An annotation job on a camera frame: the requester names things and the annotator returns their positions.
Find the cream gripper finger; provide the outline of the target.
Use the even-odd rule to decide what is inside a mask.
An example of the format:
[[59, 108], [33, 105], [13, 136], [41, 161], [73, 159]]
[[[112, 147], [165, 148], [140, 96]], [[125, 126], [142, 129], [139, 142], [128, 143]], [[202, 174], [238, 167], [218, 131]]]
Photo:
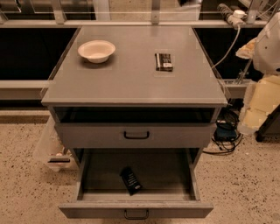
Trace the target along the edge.
[[239, 48], [235, 53], [235, 55], [238, 58], [250, 60], [254, 56], [255, 46], [256, 46], [256, 38], [253, 38], [246, 45]]
[[246, 89], [237, 130], [243, 135], [257, 132], [268, 116], [280, 105], [280, 77], [265, 75]]

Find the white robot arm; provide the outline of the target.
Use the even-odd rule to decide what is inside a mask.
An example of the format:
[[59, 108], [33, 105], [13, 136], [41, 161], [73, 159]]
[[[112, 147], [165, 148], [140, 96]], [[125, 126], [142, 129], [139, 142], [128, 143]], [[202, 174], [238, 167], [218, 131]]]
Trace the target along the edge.
[[250, 82], [243, 98], [237, 129], [244, 135], [257, 132], [268, 116], [280, 105], [280, 12], [259, 32], [258, 36], [243, 46], [236, 55], [250, 57], [254, 69], [263, 77]]

